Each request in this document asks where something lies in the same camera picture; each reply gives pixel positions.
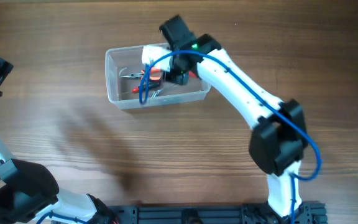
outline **red object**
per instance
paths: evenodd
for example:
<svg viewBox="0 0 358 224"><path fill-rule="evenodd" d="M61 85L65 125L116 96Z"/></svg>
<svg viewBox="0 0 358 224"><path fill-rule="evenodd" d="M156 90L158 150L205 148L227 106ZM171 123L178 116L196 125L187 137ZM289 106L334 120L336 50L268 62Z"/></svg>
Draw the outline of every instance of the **red object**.
<svg viewBox="0 0 358 224"><path fill-rule="evenodd" d="M161 79L161 77L149 77L149 80L152 80L152 81L159 81L160 79Z"/></svg>
<svg viewBox="0 0 358 224"><path fill-rule="evenodd" d="M198 78L198 77L196 76L196 74L194 74L194 73L191 72L191 71L189 71L189 76L192 77L192 78Z"/></svg>
<svg viewBox="0 0 358 224"><path fill-rule="evenodd" d="M161 85L161 82L149 82L149 90L157 88ZM132 93L138 93L140 86L134 88ZM143 90L146 90L146 84L143 85Z"/></svg>
<svg viewBox="0 0 358 224"><path fill-rule="evenodd" d="M139 92L139 87L136 87L132 90L132 93L138 93Z"/></svg>
<svg viewBox="0 0 358 224"><path fill-rule="evenodd" d="M159 68L152 68L150 73L156 73L156 72L163 72L163 70L159 69Z"/></svg>

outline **transparent box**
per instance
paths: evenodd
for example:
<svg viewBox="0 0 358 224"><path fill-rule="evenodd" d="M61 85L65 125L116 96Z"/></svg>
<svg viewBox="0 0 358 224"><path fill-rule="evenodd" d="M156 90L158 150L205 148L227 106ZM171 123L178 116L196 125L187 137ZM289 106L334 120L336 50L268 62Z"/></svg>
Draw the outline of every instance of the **transparent box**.
<svg viewBox="0 0 358 224"><path fill-rule="evenodd" d="M168 47L168 44L155 44ZM175 85L169 82L162 84L153 90L149 90L149 98L145 105L139 103L139 94L131 90L140 85L140 80L120 78L129 73L140 72L144 69L142 64L143 45L135 47L123 47L110 49L106 52L106 86L111 103L119 109L140 108L146 106L159 106L172 103L184 103L203 100L211 89L211 85L199 78L189 78L186 85ZM154 98L153 91L161 90Z"/></svg>

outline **robotic arm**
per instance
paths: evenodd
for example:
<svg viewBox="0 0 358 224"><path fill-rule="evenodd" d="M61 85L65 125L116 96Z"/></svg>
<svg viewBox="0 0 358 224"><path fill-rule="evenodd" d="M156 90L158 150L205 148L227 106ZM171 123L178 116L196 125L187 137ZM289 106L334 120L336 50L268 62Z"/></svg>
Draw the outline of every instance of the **robotic arm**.
<svg viewBox="0 0 358 224"><path fill-rule="evenodd" d="M253 130L250 155L259 168L267 174L269 188L267 203L222 209L220 207L153 209L107 207L92 195L78 195L60 189L44 166L15 159L0 140L0 180L5 183L5 186L0 188L0 223L28 222L46 217L58 222L100 224L165 224L178 223L178 218L181 218L182 224L195 224L203 221L200 219L195 221L194 217L201 217L205 220L205 224L244 222L287 224L295 221L294 218L290 218L292 205L297 220L301 220L300 223L309 224L312 216L313 223L326 223L324 205L314 205L314 209L320 214L307 217L305 210L312 205L302 203L296 179L295 184L292 185L291 175L298 175L303 150L308 143L271 110L273 108L279 111L286 119L306 132L301 106L295 100L284 103L258 86L235 65L216 40L208 34L196 38L179 16L164 23L160 30L170 44L172 52L145 47L143 63L166 70L166 80L179 78L184 80L182 83L186 83L188 78L186 73L192 71L199 78L212 84L240 112ZM142 82L149 80L147 75L146 72ZM235 211L230 213L235 218L230 219L228 218L230 215L226 212L231 210ZM208 215L212 215L215 221L210 222Z"/></svg>

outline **white robotic arm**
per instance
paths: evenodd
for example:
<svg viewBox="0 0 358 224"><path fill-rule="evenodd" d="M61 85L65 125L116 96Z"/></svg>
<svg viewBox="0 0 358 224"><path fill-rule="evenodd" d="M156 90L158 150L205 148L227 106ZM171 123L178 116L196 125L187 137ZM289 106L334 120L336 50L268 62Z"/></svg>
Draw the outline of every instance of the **white robotic arm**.
<svg viewBox="0 0 358 224"><path fill-rule="evenodd" d="M162 47L148 45L144 47L142 54L142 62L151 64L164 55L168 55L171 51ZM215 49L208 53L223 63L225 63L241 80L251 87L258 95L260 95L266 103L274 109L281 109L280 104L283 101L271 95L258 84L256 84L249 76L247 76L228 56L224 49ZM169 72L172 66L172 57L166 58L155 64L159 69ZM196 64L198 76L210 83L217 89L244 117L250 129L254 129L259 125L259 119L269 118L273 114L262 103L260 103L243 85L241 85L230 73L215 61L203 58L201 62ZM294 162L288 166L281 176L276 174L267 175L267 183L269 188L268 202L271 208L281 217L290 214L291 211L291 173L298 174L301 162ZM298 193L298 180L295 180L296 188L296 204L295 209L302 203Z"/></svg>
<svg viewBox="0 0 358 224"><path fill-rule="evenodd" d="M0 138L0 166L12 159L16 159L16 157L7 149ZM65 189L59 189L56 197L58 200L37 212L34 220L38 220L42 215L53 211L59 215L77 217L79 220L89 221L97 212L89 195L75 194ZM67 222L67 220L58 217L52 217L52 220Z"/></svg>

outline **wooden table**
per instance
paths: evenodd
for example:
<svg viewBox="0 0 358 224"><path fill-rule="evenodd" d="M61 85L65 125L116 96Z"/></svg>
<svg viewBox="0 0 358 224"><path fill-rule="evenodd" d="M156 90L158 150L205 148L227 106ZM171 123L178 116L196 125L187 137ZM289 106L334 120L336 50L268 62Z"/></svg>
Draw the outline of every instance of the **wooden table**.
<svg viewBox="0 0 358 224"><path fill-rule="evenodd" d="M209 33L269 92L304 107L321 147L303 200L330 223L358 223L358 2L149 1L0 4L0 135L61 187L109 205L263 202L266 176L249 156L250 130L216 90L204 101L121 111L108 101L108 49L161 42L181 14ZM314 169L306 150L302 173Z"/></svg>

